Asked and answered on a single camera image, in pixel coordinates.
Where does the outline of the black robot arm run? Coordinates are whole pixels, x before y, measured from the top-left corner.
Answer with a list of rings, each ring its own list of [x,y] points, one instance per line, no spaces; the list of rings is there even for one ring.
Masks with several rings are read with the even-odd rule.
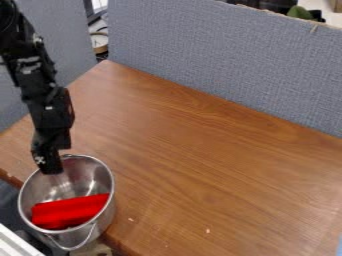
[[[0,0],[0,57],[22,101],[29,107],[34,136],[33,159],[46,175],[63,172],[59,151],[71,148],[75,112],[70,91],[57,82],[55,62],[43,37],[15,0]]]

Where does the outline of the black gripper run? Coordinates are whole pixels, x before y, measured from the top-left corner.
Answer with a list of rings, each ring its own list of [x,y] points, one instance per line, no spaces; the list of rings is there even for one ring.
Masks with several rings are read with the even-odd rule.
[[[63,172],[59,150],[71,148],[70,129],[75,121],[75,112],[70,91],[65,87],[53,87],[47,94],[25,97],[33,122],[34,137],[31,154],[45,175]]]

